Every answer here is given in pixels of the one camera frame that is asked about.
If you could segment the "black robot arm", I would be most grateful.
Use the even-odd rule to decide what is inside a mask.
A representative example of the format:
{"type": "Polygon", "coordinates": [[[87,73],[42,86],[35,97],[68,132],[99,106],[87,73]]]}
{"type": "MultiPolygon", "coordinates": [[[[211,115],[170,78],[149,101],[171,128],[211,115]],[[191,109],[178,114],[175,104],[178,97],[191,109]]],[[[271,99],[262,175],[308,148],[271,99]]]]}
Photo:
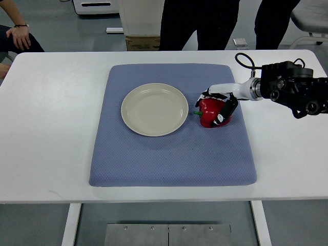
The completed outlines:
{"type": "Polygon", "coordinates": [[[313,77],[313,69],[292,61],[263,65],[259,91],[292,110],[295,118],[327,113],[327,78],[313,77]]]}

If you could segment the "bystander forearm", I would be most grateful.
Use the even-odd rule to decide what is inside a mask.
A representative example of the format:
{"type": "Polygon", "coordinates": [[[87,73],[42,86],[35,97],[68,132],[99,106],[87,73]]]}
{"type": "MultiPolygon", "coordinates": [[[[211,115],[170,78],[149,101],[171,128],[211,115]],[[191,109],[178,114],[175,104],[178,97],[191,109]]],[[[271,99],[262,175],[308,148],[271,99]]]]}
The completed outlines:
{"type": "Polygon", "coordinates": [[[24,25],[26,21],[19,12],[16,4],[12,0],[1,1],[1,8],[6,12],[15,25],[24,25]]]}

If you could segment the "bystander hand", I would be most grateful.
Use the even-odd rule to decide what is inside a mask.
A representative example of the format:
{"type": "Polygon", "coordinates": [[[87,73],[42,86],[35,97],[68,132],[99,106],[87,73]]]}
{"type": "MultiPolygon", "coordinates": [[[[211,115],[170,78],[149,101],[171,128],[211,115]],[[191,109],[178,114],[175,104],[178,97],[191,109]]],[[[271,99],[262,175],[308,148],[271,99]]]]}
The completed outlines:
{"type": "Polygon", "coordinates": [[[29,27],[13,27],[6,32],[7,38],[12,37],[15,47],[22,51],[29,49],[31,46],[29,34],[29,27]]]}

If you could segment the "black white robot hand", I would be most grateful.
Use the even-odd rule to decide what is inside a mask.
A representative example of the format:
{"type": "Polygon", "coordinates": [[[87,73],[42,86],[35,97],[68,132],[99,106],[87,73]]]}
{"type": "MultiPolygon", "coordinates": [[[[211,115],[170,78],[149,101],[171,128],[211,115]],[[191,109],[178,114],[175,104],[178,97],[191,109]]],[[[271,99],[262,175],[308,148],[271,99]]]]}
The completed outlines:
{"type": "Polygon", "coordinates": [[[219,113],[228,119],[238,106],[240,100],[261,100],[260,83],[250,80],[243,84],[217,84],[210,86],[206,91],[202,92],[195,107],[199,109],[199,102],[202,99],[214,98],[225,102],[225,106],[219,113]]]}

